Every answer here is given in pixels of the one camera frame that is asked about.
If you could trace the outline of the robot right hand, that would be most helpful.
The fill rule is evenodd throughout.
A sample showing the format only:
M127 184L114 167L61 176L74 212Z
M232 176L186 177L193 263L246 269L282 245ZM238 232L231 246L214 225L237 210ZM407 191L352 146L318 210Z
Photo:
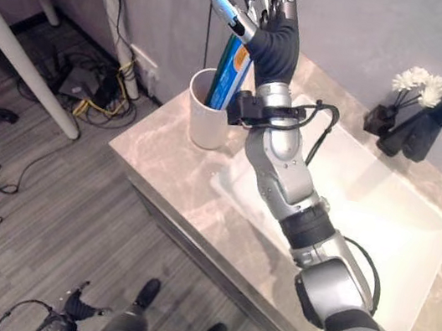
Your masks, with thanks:
M259 21L247 11L230 4L227 25L243 42L254 62L254 82L289 85L300 53L297 0L260 0Z

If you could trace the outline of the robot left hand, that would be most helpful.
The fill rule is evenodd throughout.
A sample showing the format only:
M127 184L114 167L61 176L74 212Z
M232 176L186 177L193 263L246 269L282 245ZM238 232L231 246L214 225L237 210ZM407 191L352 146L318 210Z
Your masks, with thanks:
M81 299L84 290L91 284L90 281L83 281L78 287L69 293L64 301L60 314L62 326L66 331L77 329L79 321L89 319L94 316L105 316L113 312L109 307L92 306Z

